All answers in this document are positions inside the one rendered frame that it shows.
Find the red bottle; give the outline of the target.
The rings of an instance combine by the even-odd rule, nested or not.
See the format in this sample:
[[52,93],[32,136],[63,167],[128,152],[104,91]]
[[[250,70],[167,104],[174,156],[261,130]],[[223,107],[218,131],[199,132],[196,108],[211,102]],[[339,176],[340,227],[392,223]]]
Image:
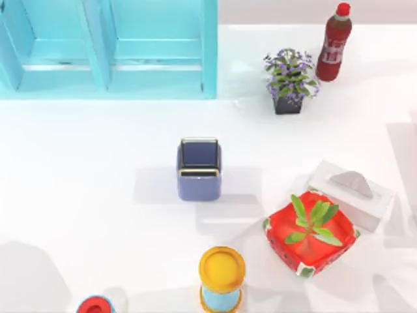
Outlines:
[[335,80],[339,74],[343,51],[352,31],[351,6],[339,3],[326,23],[324,42],[317,60],[316,76],[324,82]]

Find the purple flower plant pot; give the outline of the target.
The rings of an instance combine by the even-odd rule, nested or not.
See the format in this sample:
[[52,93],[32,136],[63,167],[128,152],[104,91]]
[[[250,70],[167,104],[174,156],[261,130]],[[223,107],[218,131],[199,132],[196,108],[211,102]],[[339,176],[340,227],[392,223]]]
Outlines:
[[320,83],[315,75],[312,55],[292,48],[281,49],[264,57],[268,74],[266,88],[276,115],[300,113],[303,101],[316,97]]

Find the yellow and blue hourglass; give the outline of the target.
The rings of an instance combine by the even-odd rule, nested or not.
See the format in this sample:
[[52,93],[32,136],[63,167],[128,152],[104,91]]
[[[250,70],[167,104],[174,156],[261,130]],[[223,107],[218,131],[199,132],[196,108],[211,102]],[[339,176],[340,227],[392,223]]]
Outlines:
[[199,300],[205,313],[237,313],[243,299],[244,258],[228,246],[208,249],[199,261]]

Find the red and blue cup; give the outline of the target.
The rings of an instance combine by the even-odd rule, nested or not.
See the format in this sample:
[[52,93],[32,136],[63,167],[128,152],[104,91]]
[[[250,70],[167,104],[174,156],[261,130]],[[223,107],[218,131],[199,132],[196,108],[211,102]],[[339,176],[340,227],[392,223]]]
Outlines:
[[116,313],[110,300],[101,295],[86,298],[76,310],[76,313]]

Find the light blue rack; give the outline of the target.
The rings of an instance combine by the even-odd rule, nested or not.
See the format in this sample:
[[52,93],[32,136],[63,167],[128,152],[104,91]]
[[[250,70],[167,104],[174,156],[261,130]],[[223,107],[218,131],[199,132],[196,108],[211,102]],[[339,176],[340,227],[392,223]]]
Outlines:
[[0,0],[0,99],[217,94],[218,0]]

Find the blue square cup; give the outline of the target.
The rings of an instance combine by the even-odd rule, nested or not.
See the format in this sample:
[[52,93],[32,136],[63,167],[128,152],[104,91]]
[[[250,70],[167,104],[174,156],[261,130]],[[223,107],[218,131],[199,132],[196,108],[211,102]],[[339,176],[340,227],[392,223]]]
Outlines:
[[222,148],[216,138],[182,138],[177,190],[184,201],[214,201],[222,193]]

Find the red square plant pot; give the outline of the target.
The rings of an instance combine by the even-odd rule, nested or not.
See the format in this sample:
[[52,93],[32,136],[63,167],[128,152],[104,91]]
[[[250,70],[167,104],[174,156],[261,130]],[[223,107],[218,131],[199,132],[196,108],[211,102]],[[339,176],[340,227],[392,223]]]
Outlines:
[[309,278],[343,255],[360,236],[339,205],[307,190],[263,221],[274,252],[298,276]]

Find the white tissue box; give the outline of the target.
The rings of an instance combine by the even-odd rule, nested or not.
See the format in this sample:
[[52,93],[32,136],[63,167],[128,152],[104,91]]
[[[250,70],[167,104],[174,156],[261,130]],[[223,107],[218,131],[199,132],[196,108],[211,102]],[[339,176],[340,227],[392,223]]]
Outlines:
[[377,230],[395,199],[393,190],[325,160],[310,176],[308,187],[338,204],[355,226],[368,233]]

